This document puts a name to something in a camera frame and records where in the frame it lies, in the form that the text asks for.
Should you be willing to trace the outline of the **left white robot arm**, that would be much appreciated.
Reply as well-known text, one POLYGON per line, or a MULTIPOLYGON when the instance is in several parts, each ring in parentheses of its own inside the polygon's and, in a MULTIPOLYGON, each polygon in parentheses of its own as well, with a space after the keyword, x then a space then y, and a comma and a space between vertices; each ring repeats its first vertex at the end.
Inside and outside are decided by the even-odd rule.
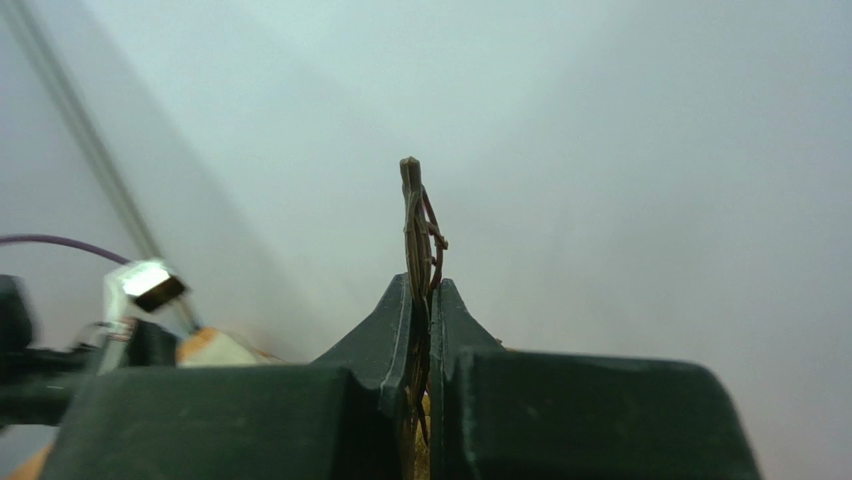
POLYGON ((167 274, 115 275, 104 281, 104 320, 97 344, 66 350, 33 345, 34 322, 23 282, 1 276, 1 426, 61 423, 88 378, 121 368, 174 366, 177 337, 144 319, 188 292, 167 274))

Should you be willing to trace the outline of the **beige bucket hat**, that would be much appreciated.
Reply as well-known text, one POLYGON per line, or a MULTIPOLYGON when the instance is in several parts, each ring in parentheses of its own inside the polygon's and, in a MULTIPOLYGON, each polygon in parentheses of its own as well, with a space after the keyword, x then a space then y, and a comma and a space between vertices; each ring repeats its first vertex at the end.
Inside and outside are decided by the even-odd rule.
POLYGON ((269 364, 270 360, 241 335, 204 327, 178 346, 177 365, 183 368, 269 364))

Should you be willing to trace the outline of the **brown longan cluster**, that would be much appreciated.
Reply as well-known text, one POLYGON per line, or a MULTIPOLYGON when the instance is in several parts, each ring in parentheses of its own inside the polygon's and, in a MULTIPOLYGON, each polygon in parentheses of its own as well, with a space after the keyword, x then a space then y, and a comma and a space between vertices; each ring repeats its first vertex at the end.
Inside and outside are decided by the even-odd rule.
POLYGON ((410 420, 408 437, 410 445, 411 477, 423 476, 423 449, 429 445, 428 416, 423 397, 429 390, 431 351, 431 307, 435 285, 439 282, 442 255, 432 252, 430 238, 443 244, 427 190, 422 182, 420 161, 414 157, 400 160, 402 193, 405 207, 403 235, 405 240, 411 315, 407 352, 406 396, 410 420))

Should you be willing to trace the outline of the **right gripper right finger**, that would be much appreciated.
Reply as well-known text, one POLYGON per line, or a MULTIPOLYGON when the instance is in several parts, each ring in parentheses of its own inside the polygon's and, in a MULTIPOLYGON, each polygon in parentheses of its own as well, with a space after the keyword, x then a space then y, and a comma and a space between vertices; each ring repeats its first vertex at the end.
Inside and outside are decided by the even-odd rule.
POLYGON ((678 360, 504 348, 451 280, 432 320, 435 479, 757 479, 718 377, 678 360))

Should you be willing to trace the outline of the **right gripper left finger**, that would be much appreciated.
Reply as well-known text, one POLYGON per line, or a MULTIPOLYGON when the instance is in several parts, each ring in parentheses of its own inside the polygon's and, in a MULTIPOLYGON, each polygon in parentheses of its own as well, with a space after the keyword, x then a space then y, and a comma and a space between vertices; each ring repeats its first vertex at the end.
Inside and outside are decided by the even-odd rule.
POLYGON ((409 479, 409 282, 307 364, 135 367, 89 380, 45 479, 409 479))

